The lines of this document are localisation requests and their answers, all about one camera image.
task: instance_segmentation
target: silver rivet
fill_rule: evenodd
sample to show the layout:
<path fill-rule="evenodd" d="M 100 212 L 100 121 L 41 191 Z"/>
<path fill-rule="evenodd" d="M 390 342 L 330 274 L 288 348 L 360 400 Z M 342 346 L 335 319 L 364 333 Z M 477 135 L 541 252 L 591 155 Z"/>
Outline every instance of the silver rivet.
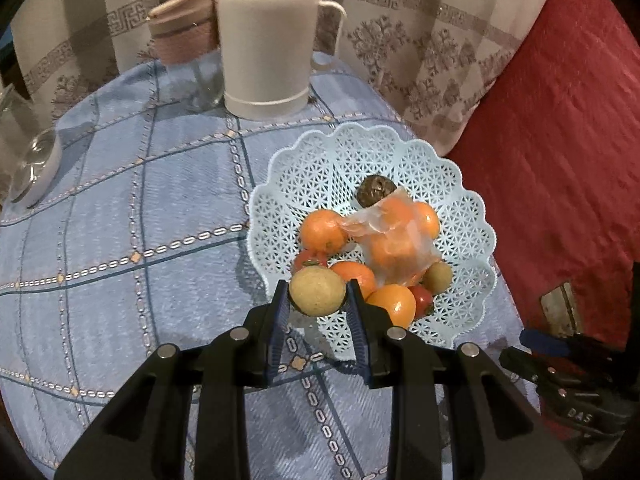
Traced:
<path fill-rule="evenodd" d="M 243 341 L 249 337 L 249 331 L 244 326 L 236 326 L 229 335 L 234 341 Z"/>
<path fill-rule="evenodd" d="M 473 343 L 464 343 L 461 348 L 462 353 L 467 357 L 478 357 L 480 355 L 480 349 L 478 345 Z"/>
<path fill-rule="evenodd" d="M 173 357 L 175 355 L 175 346 L 174 345 L 162 345 L 158 350 L 158 356 L 162 359 L 167 359 L 169 357 Z"/>
<path fill-rule="evenodd" d="M 389 330 L 386 331 L 386 335 L 388 335 L 391 339 L 395 339 L 396 341 L 402 341 L 406 336 L 406 330 L 399 326 L 393 326 Z"/>

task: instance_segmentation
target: curtain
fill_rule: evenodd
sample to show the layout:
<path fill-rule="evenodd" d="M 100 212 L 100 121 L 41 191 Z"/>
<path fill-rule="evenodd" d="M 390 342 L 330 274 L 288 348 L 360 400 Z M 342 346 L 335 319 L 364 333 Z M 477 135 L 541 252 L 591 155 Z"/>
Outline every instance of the curtain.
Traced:
<path fill-rule="evenodd" d="M 60 117 L 87 94 L 154 57 L 145 19 L 165 0 L 27 0 L 12 21 L 29 92 Z M 337 0 L 348 14 L 340 58 L 415 133 L 446 154 L 518 49 L 545 0 Z M 338 16 L 323 9 L 316 49 Z"/>

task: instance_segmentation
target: perforated basket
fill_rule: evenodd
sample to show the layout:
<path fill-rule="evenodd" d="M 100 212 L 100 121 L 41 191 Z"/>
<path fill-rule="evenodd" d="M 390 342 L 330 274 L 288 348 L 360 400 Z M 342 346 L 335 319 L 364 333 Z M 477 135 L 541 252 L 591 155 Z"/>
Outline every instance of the perforated basket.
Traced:
<path fill-rule="evenodd" d="M 388 176 L 414 200 L 427 202 L 441 222 L 435 245 L 453 267 L 453 283 L 435 298 L 435 311 L 410 330 L 431 344 L 452 348 L 453 339 L 484 317 L 484 300 L 495 286 L 488 259 L 495 232 L 484 219 L 484 201 L 462 187 L 460 168 L 436 155 L 423 140 L 403 141 L 389 126 L 339 126 L 330 136 L 305 132 L 290 148 L 271 158 L 267 182 L 250 199 L 248 252 L 271 297 L 278 280 L 290 278 L 290 263 L 300 250 L 298 229 L 319 208 L 348 215 L 360 208 L 354 194 L 369 174 Z M 362 261 L 356 246 L 330 260 Z M 317 319 L 334 357 L 354 359 L 346 315 Z"/>

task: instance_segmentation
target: red cloth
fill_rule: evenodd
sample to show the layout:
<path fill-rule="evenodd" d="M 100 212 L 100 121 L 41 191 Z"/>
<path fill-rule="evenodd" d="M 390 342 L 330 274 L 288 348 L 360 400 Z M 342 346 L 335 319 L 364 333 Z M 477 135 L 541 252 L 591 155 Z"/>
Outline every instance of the red cloth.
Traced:
<path fill-rule="evenodd" d="M 610 0 L 547 0 L 450 158 L 486 202 L 524 325 L 570 281 L 585 333 L 626 341 L 640 260 L 640 54 Z"/>

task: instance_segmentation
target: white jug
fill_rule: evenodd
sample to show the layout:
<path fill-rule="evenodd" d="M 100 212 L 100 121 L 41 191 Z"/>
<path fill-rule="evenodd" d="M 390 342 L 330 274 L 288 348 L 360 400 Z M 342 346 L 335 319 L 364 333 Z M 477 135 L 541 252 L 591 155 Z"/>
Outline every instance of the white jug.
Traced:
<path fill-rule="evenodd" d="M 334 58 L 327 64 L 312 60 L 319 6 L 341 14 Z M 305 107 L 311 69 L 334 64 L 345 18 L 332 1 L 218 0 L 226 108 L 261 121 Z"/>

